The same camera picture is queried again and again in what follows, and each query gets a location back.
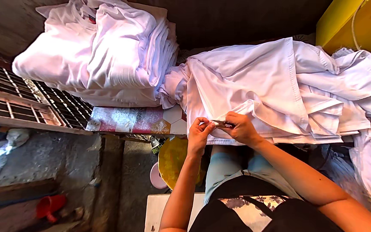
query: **dark wall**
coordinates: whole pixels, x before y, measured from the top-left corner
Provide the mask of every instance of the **dark wall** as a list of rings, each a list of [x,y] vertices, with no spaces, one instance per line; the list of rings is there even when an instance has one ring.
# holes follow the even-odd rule
[[[182,49],[316,31],[332,0],[130,0],[168,9]]]
[[[34,9],[68,0],[0,0],[0,55],[12,59],[44,30]],[[129,0],[168,9],[182,49],[310,34],[332,0]]]

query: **black strap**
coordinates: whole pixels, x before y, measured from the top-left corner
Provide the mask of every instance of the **black strap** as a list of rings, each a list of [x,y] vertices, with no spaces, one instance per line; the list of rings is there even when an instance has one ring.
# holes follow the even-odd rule
[[[257,206],[263,213],[265,213],[267,216],[269,216],[271,219],[273,219],[273,211],[267,207],[264,203],[261,203],[251,197],[243,197],[244,200],[254,204]]]

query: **white cord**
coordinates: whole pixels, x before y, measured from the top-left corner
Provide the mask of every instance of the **white cord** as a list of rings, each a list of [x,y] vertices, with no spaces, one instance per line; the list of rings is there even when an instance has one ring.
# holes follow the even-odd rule
[[[353,35],[353,41],[354,41],[354,45],[356,46],[356,49],[357,50],[361,50],[362,47],[360,47],[358,44],[357,44],[357,39],[356,39],[356,34],[354,34],[354,19],[356,18],[356,14],[357,12],[359,11],[359,9],[362,7],[362,4],[365,2],[366,0],[362,0],[362,2],[359,4],[359,7],[356,9],[356,11],[354,12],[353,14],[353,18],[352,18],[352,35]]]

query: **person's right hand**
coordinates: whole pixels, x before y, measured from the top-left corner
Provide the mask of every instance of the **person's right hand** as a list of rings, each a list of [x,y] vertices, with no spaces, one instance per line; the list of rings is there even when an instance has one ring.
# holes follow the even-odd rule
[[[253,147],[257,143],[264,141],[264,138],[257,133],[247,115],[230,111],[225,116],[225,120],[234,124],[234,129],[220,127],[219,129],[229,134],[236,141],[244,143],[250,147]]]

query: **metal grate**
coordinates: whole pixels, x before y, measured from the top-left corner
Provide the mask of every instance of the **metal grate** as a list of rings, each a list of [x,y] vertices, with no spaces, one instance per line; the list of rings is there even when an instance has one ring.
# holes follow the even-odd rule
[[[47,124],[51,119],[44,117],[38,109],[0,100],[0,116]]]
[[[21,77],[0,68],[0,91],[41,102],[34,90]]]
[[[71,94],[48,87],[44,82],[25,80],[0,68],[0,91],[32,101],[50,104],[66,127],[84,129],[93,107]],[[47,124],[49,117],[32,106],[0,99],[0,116]]]
[[[44,82],[34,81],[38,89],[50,101],[68,127],[84,129],[93,106],[65,91],[48,87]]]

